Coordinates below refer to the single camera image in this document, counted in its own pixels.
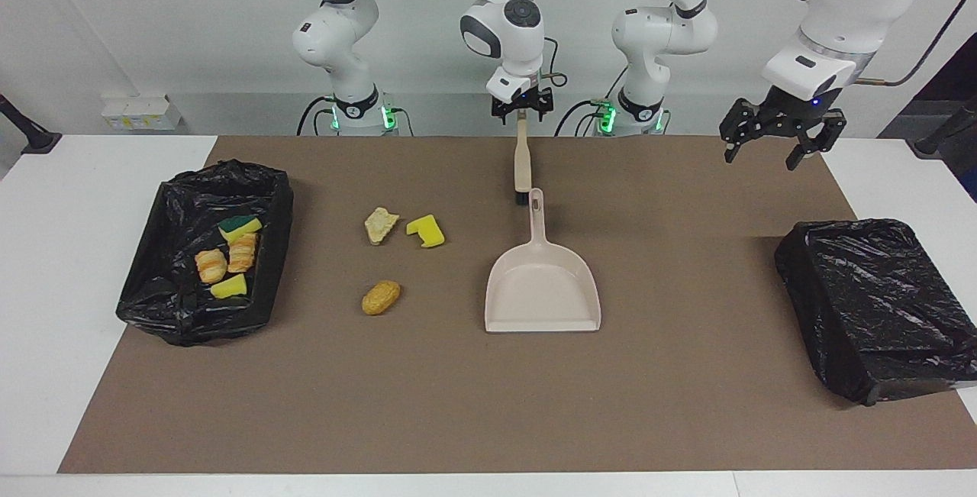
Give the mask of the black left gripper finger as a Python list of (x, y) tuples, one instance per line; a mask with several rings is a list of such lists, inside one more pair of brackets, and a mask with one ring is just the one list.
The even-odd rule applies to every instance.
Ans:
[(737, 99), (720, 122), (720, 136), (726, 144), (726, 163), (735, 160), (743, 144), (764, 136), (763, 124), (759, 118), (761, 107), (747, 99)]
[[(813, 137), (809, 130), (816, 124), (821, 124), (820, 130)], [(786, 157), (786, 169), (793, 171), (805, 157), (813, 153), (830, 152), (835, 142), (840, 138), (847, 124), (843, 111), (827, 111), (820, 119), (792, 119), (791, 126), (797, 138), (797, 145)]]

